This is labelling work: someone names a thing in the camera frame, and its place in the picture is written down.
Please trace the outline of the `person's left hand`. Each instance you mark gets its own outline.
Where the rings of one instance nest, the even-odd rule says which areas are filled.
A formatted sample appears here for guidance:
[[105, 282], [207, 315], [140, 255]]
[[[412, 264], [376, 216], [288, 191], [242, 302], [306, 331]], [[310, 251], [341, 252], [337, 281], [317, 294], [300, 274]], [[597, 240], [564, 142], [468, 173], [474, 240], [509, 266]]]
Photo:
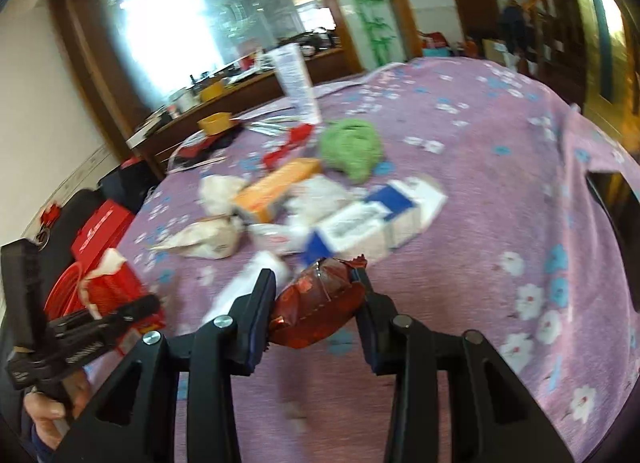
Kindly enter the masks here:
[[[87, 373], [80, 369], [73, 375], [64, 379], [66, 391], [70, 393], [70, 400], [73, 405], [73, 417], [85, 409], [92, 396], [91, 384]], [[55, 450], [64, 435], [58, 430], [55, 421], [66, 419], [66, 409], [61, 402], [41, 393], [41, 391], [31, 391], [24, 397], [23, 405], [26, 413], [35, 425], [35, 432], [39, 439], [49, 448]]]

